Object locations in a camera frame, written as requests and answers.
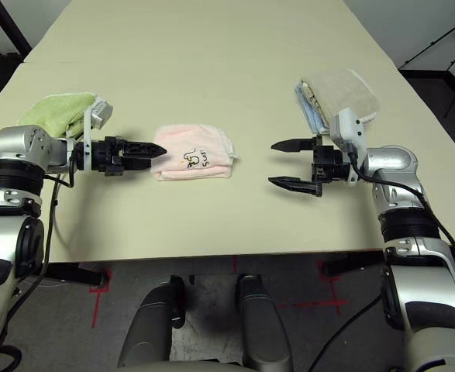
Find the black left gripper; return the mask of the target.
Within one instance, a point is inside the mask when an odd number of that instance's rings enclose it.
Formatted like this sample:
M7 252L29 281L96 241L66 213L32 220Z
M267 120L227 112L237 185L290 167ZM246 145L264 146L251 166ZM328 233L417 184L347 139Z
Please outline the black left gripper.
M142 158L157 158L166 153L166 149L155 143L124 142L120 137L106 136L91 143L91 169L106 177L122 176L125 171L149 169L151 160Z

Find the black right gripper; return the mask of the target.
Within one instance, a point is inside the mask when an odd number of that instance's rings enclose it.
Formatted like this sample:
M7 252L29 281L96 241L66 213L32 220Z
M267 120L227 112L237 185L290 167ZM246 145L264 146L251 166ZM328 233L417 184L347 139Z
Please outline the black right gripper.
M272 184L288 191L322 196L322 184L332 181L347 181L350 175L350 162L343 158L343 153L330 145L322 144L322 137L311 139L287 139L271 146L272 150L285 153L312 151L312 181L303 181L297 177L269 177Z

